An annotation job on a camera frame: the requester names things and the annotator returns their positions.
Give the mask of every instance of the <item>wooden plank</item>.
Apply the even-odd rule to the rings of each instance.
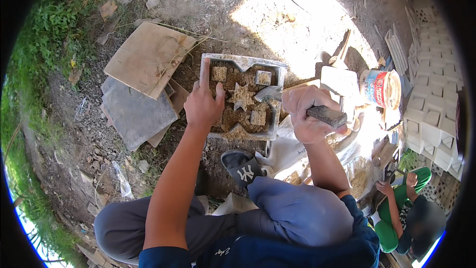
[[[104,72],[157,100],[196,39],[143,22],[121,45]]]

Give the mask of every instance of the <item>stacked blocks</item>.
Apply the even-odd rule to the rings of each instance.
[[[459,179],[455,121],[457,91],[463,86],[460,63],[439,15],[435,22],[421,24],[420,41],[420,67],[404,113],[407,147]]]

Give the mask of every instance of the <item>plastic bag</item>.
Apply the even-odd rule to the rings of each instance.
[[[122,197],[128,197],[134,199],[134,195],[132,194],[132,190],[130,189],[130,184],[127,181],[127,174],[124,166],[119,166],[115,160],[112,161],[113,167],[116,169],[116,173],[118,175],[118,179],[120,181],[120,193]]]

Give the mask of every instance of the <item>ny logo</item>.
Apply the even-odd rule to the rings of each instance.
[[[241,174],[241,172],[238,170],[238,174],[239,174],[241,180],[243,180],[243,181],[245,181],[245,182],[248,182],[248,177],[249,177],[249,179],[253,179],[253,176],[254,176],[255,173],[253,173],[253,172],[251,171],[251,166],[250,166],[250,165],[248,165],[248,171],[246,171],[245,167],[242,167],[241,169],[243,170],[243,173],[242,173],[242,174]]]

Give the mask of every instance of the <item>grass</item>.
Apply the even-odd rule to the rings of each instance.
[[[90,70],[86,64],[96,60],[96,48],[88,32],[98,22],[91,21],[98,18],[98,5],[105,1],[37,0],[33,5],[17,38],[2,89],[3,151],[21,120],[28,122],[40,144],[58,145],[61,126],[48,116],[42,116],[42,110],[48,109],[48,75],[53,71],[69,75],[73,60],[83,69],[81,78],[88,78]],[[19,207],[38,231],[31,234],[34,244],[44,245],[68,263],[80,267],[83,258],[74,249],[79,238],[57,222],[50,201],[28,162],[22,133],[18,133],[12,143],[6,166],[15,198],[24,197]]]

